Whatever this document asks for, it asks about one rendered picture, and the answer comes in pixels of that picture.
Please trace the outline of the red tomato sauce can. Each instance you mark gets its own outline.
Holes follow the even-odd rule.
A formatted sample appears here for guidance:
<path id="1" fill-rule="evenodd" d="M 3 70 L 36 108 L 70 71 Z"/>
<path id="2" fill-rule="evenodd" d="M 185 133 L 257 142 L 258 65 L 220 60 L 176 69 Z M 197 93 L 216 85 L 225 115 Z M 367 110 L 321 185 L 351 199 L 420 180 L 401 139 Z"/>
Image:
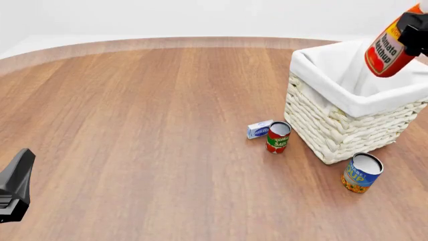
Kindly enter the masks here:
<path id="1" fill-rule="evenodd" d="M 273 154 L 281 154 L 286 149 L 290 134 L 291 126 L 287 122 L 276 121 L 269 126 L 265 147 Z"/>

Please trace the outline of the blue alphabet soup can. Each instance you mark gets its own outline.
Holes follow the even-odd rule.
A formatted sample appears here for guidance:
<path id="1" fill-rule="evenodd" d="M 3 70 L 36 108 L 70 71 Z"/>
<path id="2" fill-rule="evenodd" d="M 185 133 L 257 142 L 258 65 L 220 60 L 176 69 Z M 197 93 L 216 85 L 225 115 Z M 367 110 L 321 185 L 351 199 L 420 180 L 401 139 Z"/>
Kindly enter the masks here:
<path id="1" fill-rule="evenodd" d="M 341 182 L 355 193 L 366 192 L 384 171 L 383 163 L 375 156 L 359 152 L 354 154 L 346 166 Z"/>

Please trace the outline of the small blue white box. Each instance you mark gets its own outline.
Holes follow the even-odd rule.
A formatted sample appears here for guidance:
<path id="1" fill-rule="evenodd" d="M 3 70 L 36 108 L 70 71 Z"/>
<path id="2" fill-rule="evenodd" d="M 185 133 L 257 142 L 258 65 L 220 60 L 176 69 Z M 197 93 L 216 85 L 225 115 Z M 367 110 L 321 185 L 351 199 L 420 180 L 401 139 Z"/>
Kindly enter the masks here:
<path id="1" fill-rule="evenodd" d="M 267 135 L 270 125 L 274 120 L 267 120 L 247 126 L 247 138 L 249 140 Z"/>

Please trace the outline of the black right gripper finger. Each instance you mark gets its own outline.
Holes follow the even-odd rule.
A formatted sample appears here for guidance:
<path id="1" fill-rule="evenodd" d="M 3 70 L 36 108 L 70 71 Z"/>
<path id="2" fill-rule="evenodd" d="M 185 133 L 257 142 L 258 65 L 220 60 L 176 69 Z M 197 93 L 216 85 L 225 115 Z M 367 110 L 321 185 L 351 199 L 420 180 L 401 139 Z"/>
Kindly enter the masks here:
<path id="1" fill-rule="evenodd" d="M 405 12 L 401 16 L 401 25 L 428 25 L 428 13 Z"/>
<path id="2" fill-rule="evenodd" d="M 428 57 L 428 29 L 407 25 L 398 41 L 404 46 L 404 52 L 408 56 L 417 57 L 423 54 Z"/>

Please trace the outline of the white cloth basket liner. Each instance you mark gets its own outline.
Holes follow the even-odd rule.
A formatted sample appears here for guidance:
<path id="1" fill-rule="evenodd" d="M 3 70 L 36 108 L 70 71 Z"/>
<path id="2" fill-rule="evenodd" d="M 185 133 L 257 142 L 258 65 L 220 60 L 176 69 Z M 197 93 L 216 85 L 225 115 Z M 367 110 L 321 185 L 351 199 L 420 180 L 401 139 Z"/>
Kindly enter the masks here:
<path id="1" fill-rule="evenodd" d="M 311 97 L 357 118 L 394 110 L 428 98 L 428 66 L 413 60 L 398 74 L 378 78 L 368 69 L 368 40 L 296 50 L 290 71 L 305 82 Z"/>

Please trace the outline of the white wicker basket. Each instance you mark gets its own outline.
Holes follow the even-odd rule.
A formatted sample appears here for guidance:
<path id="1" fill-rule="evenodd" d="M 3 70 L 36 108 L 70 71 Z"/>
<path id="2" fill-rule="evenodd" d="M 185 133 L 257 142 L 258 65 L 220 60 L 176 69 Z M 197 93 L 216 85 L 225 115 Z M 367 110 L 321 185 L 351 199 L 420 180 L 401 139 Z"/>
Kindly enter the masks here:
<path id="1" fill-rule="evenodd" d="M 395 142 L 428 105 L 428 98 L 394 110 L 354 118 L 311 97 L 309 86 L 290 71 L 284 118 L 325 164 Z"/>

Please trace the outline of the red tomato ketchup bottle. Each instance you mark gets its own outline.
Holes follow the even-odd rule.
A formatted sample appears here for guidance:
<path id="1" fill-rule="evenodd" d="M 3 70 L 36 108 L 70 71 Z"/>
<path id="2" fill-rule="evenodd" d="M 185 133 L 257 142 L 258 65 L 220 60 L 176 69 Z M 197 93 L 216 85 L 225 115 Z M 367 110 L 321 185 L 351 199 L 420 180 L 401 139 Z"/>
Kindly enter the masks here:
<path id="1" fill-rule="evenodd" d="M 428 13 L 428 0 L 420 0 L 418 4 L 405 12 Z M 428 29 L 428 25 L 412 25 L 417 29 Z M 401 25 L 401 16 L 394 20 L 369 46 L 364 59 L 369 70 L 379 78 L 389 78 L 402 70 L 416 57 L 408 56 L 404 46 L 398 41 L 406 25 Z"/>

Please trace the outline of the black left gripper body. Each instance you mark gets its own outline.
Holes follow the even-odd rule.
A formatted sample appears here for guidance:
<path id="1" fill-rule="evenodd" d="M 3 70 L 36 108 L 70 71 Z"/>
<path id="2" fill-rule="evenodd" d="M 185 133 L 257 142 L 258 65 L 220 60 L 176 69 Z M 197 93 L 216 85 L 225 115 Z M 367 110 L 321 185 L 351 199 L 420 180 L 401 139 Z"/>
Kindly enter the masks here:
<path id="1" fill-rule="evenodd" d="M 0 189 L 0 224 L 22 221 L 29 208 L 28 195 L 19 194 Z"/>

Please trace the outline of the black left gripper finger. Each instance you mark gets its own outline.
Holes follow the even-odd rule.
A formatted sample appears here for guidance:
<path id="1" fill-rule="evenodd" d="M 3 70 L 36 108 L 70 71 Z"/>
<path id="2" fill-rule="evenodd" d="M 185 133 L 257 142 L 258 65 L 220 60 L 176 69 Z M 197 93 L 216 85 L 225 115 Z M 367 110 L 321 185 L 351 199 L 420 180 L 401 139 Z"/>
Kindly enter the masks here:
<path id="1" fill-rule="evenodd" d="M 30 201 L 29 186 L 35 154 L 23 148 L 0 172 L 0 195 L 10 195 L 23 202 Z"/>

